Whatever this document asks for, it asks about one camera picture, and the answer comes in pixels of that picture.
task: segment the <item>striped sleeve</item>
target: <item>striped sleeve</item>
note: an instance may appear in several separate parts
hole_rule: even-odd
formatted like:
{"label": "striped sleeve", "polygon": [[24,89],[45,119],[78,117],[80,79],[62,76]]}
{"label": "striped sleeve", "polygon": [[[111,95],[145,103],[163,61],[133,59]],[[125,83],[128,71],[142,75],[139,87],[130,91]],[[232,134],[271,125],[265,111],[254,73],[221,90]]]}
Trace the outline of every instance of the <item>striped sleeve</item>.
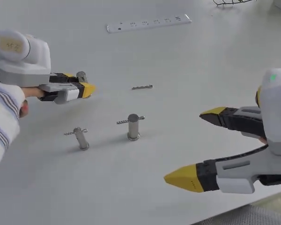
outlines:
{"label": "striped sleeve", "polygon": [[20,132],[19,111],[24,100],[20,87],[0,83],[0,161]]}

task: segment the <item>human hand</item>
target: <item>human hand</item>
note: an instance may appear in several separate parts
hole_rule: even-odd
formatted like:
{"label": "human hand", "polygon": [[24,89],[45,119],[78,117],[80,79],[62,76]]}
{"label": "human hand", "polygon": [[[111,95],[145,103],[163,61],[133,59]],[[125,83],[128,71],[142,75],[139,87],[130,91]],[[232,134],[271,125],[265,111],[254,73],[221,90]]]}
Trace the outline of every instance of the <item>human hand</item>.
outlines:
{"label": "human hand", "polygon": [[267,144],[267,141],[265,139],[263,139],[262,137],[259,138],[259,140],[263,143],[263,144]]}
{"label": "human hand", "polygon": [[[44,96],[44,92],[42,90],[40,90],[39,88],[22,88],[22,91],[25,95],[25,98],[27,97],[43,97]],[[24,102],[22,103],[22,106],[20,108],[20,118],[26,116],[29,112],[28,109],[28,102],[27,100],[24,100]]]}

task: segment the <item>metal pin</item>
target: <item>metal pin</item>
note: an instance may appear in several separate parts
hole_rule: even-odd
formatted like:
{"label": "metal pin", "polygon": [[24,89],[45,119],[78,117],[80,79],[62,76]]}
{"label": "metal pin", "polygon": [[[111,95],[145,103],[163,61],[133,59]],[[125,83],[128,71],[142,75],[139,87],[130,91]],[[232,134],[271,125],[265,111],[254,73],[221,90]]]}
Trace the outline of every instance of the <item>metal pin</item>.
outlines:
{"label": "metal pin", "polygon": [[83,151],[86,151],[87,149],[89,149],[89,143],[86,141],[83,133],[86,133],[87,131],[88,131],[87,129],[81,130],[80,127],[76,127],[73,130],[73,132],[68,132],[68,133],[65,133],[64,135],[75,135],[76,139],[79,143],[80,149]]}
{"label": "metal pin", "polygon": [[127,137],[130,141],[136,141],[140,137],[139,133],[139,116],[130,114],[128,116],[128,134]]}
{"label": "metal pin", "polygon": [[88,79],[86,77],[86,74],[83,72],[83,71],[79,71],[77,74],[76,74],[76,77],[78,78],[78,81],[80,83],[88,83]]}
{"label": "metal pin", "polygon": [[153,85],[147,85],[147,86],[140,86],[140,87],[133,87],[132,90],[136,90],[136,89],[145,89],[145,88],[153,88]]}
{"label": "metal pin", "polygon": [[[139,120],[144,120],[144,119],[145,119],[144,116],[139,117]],[[117,124],[123,124],[123,123],[128,123],[128,122],[129,122],[128,120],[122,120],[122,121],[117,122]]]}

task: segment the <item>green light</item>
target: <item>green light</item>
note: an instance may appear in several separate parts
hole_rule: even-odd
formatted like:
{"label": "green light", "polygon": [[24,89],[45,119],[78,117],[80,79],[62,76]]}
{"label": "green light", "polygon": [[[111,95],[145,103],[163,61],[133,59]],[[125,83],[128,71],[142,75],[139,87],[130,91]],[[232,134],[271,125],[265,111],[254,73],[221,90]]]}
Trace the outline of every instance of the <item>green light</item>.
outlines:
{"label": "green light", "polygon": [[277,76],[277,74],[273,74],[273,75],[271,75],[270,80],[271,80],[271,81],[276,80],[276,76]]}

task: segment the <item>electrical outlet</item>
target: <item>electrical outlet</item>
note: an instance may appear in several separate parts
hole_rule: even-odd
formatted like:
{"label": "electrical outlet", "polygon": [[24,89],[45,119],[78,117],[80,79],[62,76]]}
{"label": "electrical outlet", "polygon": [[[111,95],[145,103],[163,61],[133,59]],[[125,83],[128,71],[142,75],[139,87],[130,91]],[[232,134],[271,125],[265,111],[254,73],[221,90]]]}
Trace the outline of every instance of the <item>electrical outlet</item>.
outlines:
{"label": "electrical outlet", "polygon": [[107,25],[109,33],[118,33],[123,31],[141,30],[154,27],[172,26],[179,24],[191,23],[188,15],[176,15],[154,20],[142,20],[139,22],[115,22]]}

